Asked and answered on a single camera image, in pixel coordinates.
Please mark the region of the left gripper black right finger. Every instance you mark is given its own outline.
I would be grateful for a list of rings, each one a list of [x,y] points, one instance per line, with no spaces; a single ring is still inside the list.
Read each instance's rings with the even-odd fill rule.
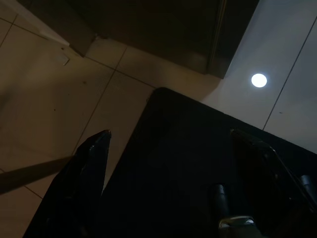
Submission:
[[[266,142],[241,130],[230,132],[238,174],[253,218],[268,238],[317,238],[317,186],[295,176]]]

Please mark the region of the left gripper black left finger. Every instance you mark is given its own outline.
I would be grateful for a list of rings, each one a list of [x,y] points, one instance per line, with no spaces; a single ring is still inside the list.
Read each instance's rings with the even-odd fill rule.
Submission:
[[[51,182],[24,238],[93,238],[111,131],[87,138]]]

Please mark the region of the silver two-door fridge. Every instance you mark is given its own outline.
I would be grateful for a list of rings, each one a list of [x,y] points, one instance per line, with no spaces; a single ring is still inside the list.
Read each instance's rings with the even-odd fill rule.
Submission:
[[[92,30],[224,78],[260,0],[67,0]]]

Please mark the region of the black rubber floor mat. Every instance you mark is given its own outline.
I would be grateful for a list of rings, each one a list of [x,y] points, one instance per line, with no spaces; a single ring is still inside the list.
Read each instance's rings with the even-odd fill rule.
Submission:
[[[159,88],[103,191],[96,238],[219,238],[211,204],[215,184],[224,186],[231,215],[253,218],[233,129],[269,144],[295,176],[308,175],[317,186],[317,154]]]

